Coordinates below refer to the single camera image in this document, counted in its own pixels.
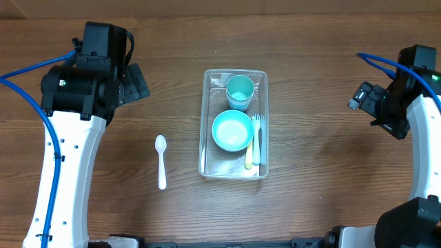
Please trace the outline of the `white plastic spoon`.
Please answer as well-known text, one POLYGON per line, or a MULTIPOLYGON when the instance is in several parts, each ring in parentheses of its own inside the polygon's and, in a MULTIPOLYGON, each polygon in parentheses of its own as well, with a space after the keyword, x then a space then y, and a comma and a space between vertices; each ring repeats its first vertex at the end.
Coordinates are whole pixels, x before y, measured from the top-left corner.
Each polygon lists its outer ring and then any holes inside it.
POLYGON ((158 153, 158 188, 164 190, 167 187, 165 173, 164 152, 167 148, 167 142, 163 135, 158 135, 155 140, 155 149, 158 153))

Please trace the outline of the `light blue plastic fork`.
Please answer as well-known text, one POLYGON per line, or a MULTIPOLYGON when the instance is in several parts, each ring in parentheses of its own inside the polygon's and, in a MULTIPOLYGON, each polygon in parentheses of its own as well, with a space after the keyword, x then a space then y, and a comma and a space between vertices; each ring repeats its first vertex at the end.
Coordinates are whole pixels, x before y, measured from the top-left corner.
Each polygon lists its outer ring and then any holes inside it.
POLYGON ((254 126, 254 144, 253 144, 252 162, 254 165, 260 165, 260 143, 259 143, 259 131, 261 127, 260 115, 254 114, 252 117, 252 122, 254 126))

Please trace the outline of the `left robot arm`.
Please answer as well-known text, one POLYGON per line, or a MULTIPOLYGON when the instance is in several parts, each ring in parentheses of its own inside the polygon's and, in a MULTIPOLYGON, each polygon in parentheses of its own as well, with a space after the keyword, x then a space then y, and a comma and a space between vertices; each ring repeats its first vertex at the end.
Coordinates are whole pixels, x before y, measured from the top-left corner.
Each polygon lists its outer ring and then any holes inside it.
POLYGON ((74 54, 41 80, 41 108, 50 121, 39 193, 24 247, 142 247, 136 236, 88 235, 88 200, 100 140, 115 110, 149 90, 131 62, 134 37, 125 28, 87 22, 74 54))

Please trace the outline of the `light blue bowl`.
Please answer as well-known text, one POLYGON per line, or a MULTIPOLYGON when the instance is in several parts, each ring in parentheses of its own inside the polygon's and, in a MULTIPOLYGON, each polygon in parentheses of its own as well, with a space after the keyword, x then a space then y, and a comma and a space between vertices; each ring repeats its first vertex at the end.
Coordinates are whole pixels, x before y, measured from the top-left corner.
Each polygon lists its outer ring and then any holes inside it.
POLYGON ((248 147, 254 137, 252 120, 238 110, 221 112, 212 124, 215 144, 227 152, 239 152, 248 147))

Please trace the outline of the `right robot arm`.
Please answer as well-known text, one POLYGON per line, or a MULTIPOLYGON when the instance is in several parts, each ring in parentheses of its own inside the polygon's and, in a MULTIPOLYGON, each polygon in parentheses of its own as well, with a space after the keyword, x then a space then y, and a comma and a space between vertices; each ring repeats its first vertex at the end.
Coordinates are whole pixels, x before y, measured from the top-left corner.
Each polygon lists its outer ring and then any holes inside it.
POLYGON ((348 106, 360 109, 398 140, 412 135, 413 181, 408 201, 383 213, 367 227, 335 226, 316 247, 440 246, 440 73, 436 49, 413 45, 398 60, 358 53, 383 71, 391 84, 364 82, 348 106))

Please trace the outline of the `yellow plastic fork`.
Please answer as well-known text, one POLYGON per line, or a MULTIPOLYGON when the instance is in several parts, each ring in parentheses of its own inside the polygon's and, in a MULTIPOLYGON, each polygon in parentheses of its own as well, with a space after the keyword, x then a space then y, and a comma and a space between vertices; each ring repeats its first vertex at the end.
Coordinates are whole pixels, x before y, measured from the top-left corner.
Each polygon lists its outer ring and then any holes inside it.
POLYGON ((251 169, 253 166, 253 142, 251 141, 247 146, 245 152, 245 169, 251 169))

